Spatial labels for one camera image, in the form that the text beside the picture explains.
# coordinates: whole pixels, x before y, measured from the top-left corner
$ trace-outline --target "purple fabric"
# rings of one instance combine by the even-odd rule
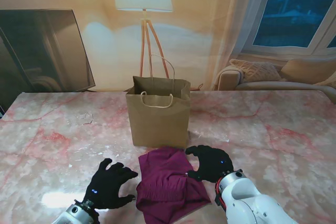
[[[185,176],[193,168],[183,150],[156,149],[140,156],[139,163],[136,203],[147,224],[173,223],[211,202],[203,183]]]

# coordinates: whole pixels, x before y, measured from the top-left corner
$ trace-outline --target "paper bag handle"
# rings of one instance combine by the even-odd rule
[[[173,73],[174,73],[174,75],[173,75],[173,80],[175,80],[175,69],[174,69],[173,65],[172,65],[166,58],[163,58],[162,56],[160,56],[160,55],[156,55],[156,54],[151,54],[151,55],[149,56],[149,71],[150,71],[150,73],[151,73],[151,77],[153,77],[152,55],[158,56],[158,57],[160,57],[161,59],[163,59],[163,60],[165,60],[165,61],[167,61],[167,62],[169,63],[169,65],[172,67],[172,69],[173,69]]]
[[[169,95],[170,98],[171,98],[171,100],[170,100],[170,104],[169,104],[168,106],[150,106],[150,105],[147,105],[147,104],[145,104],[145,103],[143,102],[143,94],[147,94],[147,92],[146,92],[146,91],[142,91],[141,94],[140,94],[141,102],[143,103],[143,105],[145,105],[145,106],[147,106],[147,107],[150,107],[150,108],[159,108],[159,109],[166,109],[166,108],[169,108],[169,107],[173,104],[173,98],[174,98],[174,97],[173,97],[172,94]]]

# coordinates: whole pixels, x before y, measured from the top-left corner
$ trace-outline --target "sofa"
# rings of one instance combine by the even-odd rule
[[[328,59],[293,59],[284,66],[273,66],[285,81],[244,82],[244,72],[228,66],[217,76],[214,90],[319,90],[336,103],[336,89],[314,85],[336,72],[336,57]]]

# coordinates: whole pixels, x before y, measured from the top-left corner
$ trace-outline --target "marble table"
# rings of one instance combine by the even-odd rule
[[[230,154],[236,169],[300,223],[336,223],[336,106],[320,91],[191,94],[189,145]],[[50,223],[82,200],[110,157],[139,173],[125,93],[23,93],[0,120],[0,223]],[[197,169],[195,157],[188,157]],[[204,183],[210,198],[214,185]],[[144,223],[132,202],[99,211],[101,223]],[[226,223],[214,202],[179,224]]]

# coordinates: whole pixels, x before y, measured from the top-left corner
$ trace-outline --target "lamp leg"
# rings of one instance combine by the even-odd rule
[[[151,77],[153,77],[152,60],[151,60],[151,54],[152,54],[152,52],[151,52],[151,42],[149,40],[149,33],[148,33],[147,22],[146,22],[146,20],[144,20],[143,22],[144,22],[144,26],[145,26],[145,33],[146,33],[146,39],[147,39],[147,45],[148,45],[149,64],[151,65],[151,67],[149,68],[149,70],[150,70]]]
[[[141,20],[141,56],[140,56],[140,77],[142,77],[143,55],[145,47],[145,20]]]
[[[161,48],[161,45],[160,45],[160,42],[159,42],[159,38],[158,38],[158,36],[157,36],[157,34],[156,34],[155,30],[154,30],[153,24],[152,24],[152,22],[150,21],[150,19],[147,19],[146,21],[147,21],[147,23],[149,24],[149,27],[150,27],[151,30],[152,30],[152,33],[153,33],[153,35],[154,35],[156,44],[158,45],[158,48],[159,48],[159,51],[160,51],[160,55],[161,55],[162,58],[164,58],[164,56],[163,56],[163,51],[162,51],[162,48]],[[169,73],[168,73],[167,65],[166,65],[166,62],[165,62],[164,59],[162,59],[162,63],[163,63],[164,71],[165,71],[165,73],[166,73],[166,77],[169,78]]]

